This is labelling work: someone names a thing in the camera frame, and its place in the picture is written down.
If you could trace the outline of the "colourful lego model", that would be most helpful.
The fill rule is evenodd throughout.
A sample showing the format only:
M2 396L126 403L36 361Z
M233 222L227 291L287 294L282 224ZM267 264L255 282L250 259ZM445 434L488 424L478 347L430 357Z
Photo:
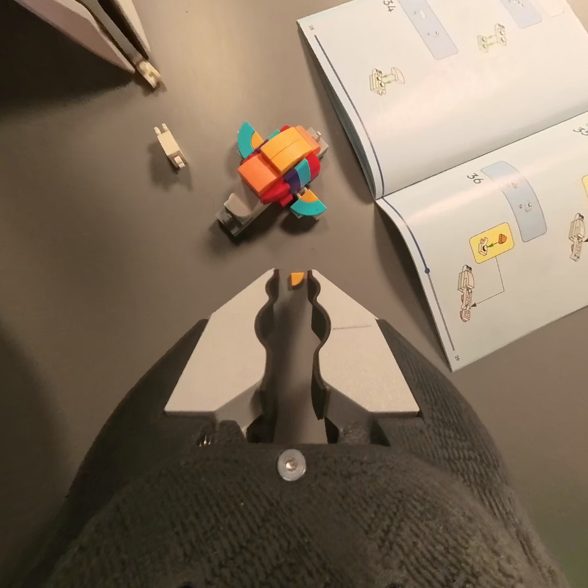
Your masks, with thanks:
M217 213L217 221L237 239L271 206L313 221L326 205L311 189L328 144L312 127L285 125L267 138L245 121L237 133L241 157L238 182Z

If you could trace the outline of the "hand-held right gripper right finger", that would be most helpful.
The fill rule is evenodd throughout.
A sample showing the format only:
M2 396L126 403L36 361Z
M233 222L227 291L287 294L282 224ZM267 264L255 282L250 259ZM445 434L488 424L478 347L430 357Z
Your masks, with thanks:
M311 398L327 443L388 443L381 419L420 408L379 319L317 270L307 272L313 354Z

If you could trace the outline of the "lego instruction booklet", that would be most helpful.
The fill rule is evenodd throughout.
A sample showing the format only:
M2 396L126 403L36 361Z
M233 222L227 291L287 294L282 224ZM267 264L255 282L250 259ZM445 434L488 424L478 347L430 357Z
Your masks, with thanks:
M452 371L587 307L587 29L567 1L297 21Z

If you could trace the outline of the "white clip lego piece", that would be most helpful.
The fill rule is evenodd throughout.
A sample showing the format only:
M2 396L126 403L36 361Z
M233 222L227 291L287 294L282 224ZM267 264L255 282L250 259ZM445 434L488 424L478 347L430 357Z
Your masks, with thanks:
M185 168L187 166L185 155L167 125L162 123L161 126L155 126L154 131L159 144L171 164L177 169Z

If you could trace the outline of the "small beige lego piece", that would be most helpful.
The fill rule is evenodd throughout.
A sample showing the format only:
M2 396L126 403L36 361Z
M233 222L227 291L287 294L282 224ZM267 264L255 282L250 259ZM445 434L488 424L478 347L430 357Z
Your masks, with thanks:
M135 69L153 89L157 89L162 82L160 73L145 59L136 61Z

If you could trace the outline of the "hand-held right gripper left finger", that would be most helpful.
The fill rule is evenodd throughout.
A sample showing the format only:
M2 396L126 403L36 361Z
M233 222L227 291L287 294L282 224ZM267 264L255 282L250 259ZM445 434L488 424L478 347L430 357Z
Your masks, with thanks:
M235 422L244 437L265 416L280 273L270 269L212 313L165 406L171 416Z

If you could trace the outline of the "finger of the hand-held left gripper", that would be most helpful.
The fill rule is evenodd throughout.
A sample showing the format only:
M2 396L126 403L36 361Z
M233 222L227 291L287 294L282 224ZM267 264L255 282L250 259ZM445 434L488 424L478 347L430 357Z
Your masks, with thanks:
M91 12L77 1L18 1L28 11L95 55L123 70L135 68Z
M149 61L151 48L134 1L98 1L101 26L131 63Z

